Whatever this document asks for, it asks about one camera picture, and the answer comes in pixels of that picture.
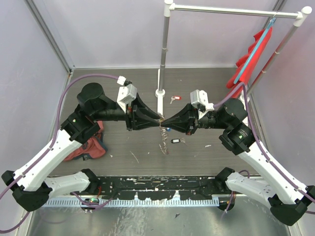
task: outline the wooden floor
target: wooden floor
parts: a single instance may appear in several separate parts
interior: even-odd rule
[[[190,92],[199,89],[208,93],[209,102],[222,100],[228,90],[226,82],[234,73],[234,68],[173,68],[165,75],[164,115],[169,118],[190,102]],[[123,75],[138,88],[142,100],[152,110],[157,110],[157,69],[100,69],[75,70],[73,78],[87,73],[106,73]],[[76,95],[90,82],[102,84],[106,96],[116,101],[119,85],[106,78],[90,78],[72,86],[64,102],[62,119],[70,115],[78,102]],[[182,97],[181,101],[170,104],[173,95]],[[109,151],[100,159],[73,160],[61,163],[51,175],[69,175],[84,168],[90,168],[98,176],[117,175],[216,175],[224,167],[236,171],[247,169],[256,174],[246,162],[227,151],[219,140],[222,130],[199,129],[192,136],[177,131],[169,132],[170,154],[164,155],[160,148],[159,128],[142,131],[126,130],[123,121],[104,123],[104,143]],[[186,144],[172,144],[171,139],[185,138]]]

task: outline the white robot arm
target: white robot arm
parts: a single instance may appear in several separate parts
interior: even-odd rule
[[[126,79],[121,84],[125,86],[120,87],[117,102],[105,96],[100,84],[90,83],[84,86],[77,96],[78,107],[61,124],[53,146],[50,148],[51,141],[26,165],[14,172],[6,171],[1,176],[6,185],[22,176],[11,190],[17,203],[25,210],[36,210],[49,198],[70,192],[93,194],[97,191],[99,180],[90,169],[69,176],[48,177],[70,153],[99,130],[96,120],[125,121],[130,131],[159,126],[159,115],[142,102],[136,87],[131,82],[126,82]],[[47,149],[47,154],[40,159]],[[26,172],[34,162],[37,162],[36,165]]]
[[[196,90],[190,94],[190,103],[173,117],[162,122],[162,127],[175,129],[192,135],[198,128],[224,129],[219,137],[229,151],[250,164],[267,184],[248,179],[230,168],[223,169],[217,176],[217,187],[243,193],[269,207],[273,215],[287,225],[293,225],[307,211],[311,204],[309,197],[315,197],[315,187],[306,186],[293,177],[259,141],[252,130],[242,121],[248,113],[238,99],[226,100],[218,110],[208,103],[207,93]],[[267,160],[259,148],[267,153]],[[292,186],[279,170],[295,187]]]

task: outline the key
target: key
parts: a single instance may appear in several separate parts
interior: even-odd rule
[[[176,100],[176,98],[175,98],[174,96],[172,96],[172,97],[171,97],[171,102],[170,102],[170,104],[172,104],[172,102],[173,102],[174,100]]]
[[[180,140],[181,140],[181,143],[184,143],[187,146],[184,138],[181,138]]]
[[[170,104],[172,104],[172,102],[173,102],[174,100],[181,100],[181,99],[182,99],[181,96],[172,96],[172,97],[171,97],[171,103],[170,103]]]

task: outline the white wall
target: white wall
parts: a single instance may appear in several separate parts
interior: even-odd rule
[[[271,10],[276,0],[175,0],[177,4]],[[53,19],[77,68],[159,66],[163,0],[35,0]],[[173,12],[167,66],[234,66],[264,17]]]
[[[0,1],[0,32],[2,175],[47,143],[67,74],[24,1]],[[0,191],[4,187],[0,180]],[[14,226],[22,212],[11,193],[0,201],[2,230]]]
[[[315,2],[288,0],[283,11],[296,11],[307,5],[313,8],[313,13],[259,82],[254,98],[272,154],[299,180],[315,185]],[[276,21],[261,66],[292,22]],[[299,221],[303,236],[314,235],[314,222],[315,216],[307,214]]]

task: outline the white cable connector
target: white cable connector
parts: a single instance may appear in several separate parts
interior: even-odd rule
[[[214,111],[213,103],[208,102],[208,94],[204,90],[195,90],[190,93],[190,103],[196,109],[198,109],[198,119],[203,118],[209,111]],[[198,105],[203,105],[205,111],[202,112],[199,110]]]
[[[124,76],[119,76],[117,80],[117,84],[124,86],[126,78]]]
[[[118,91],[117,96],[117,103],[120,106],[120,108],[124,111],[124,113],[127,112],[127,104],[134,101],[137,97],[137,88],[133,86],[132,84],[129,84],[124,87],[120,87]]]
[[[240,95],[240,97],[238,99],[243,103],[244,109],[246,110],[246,108],[245,108],[246,106],[245,106],[244,91],[243,90],[242,90],[242,93],[241,93],[241,95]],[[243,120],[243,123],[248,126],[248,118],[247,117]]]

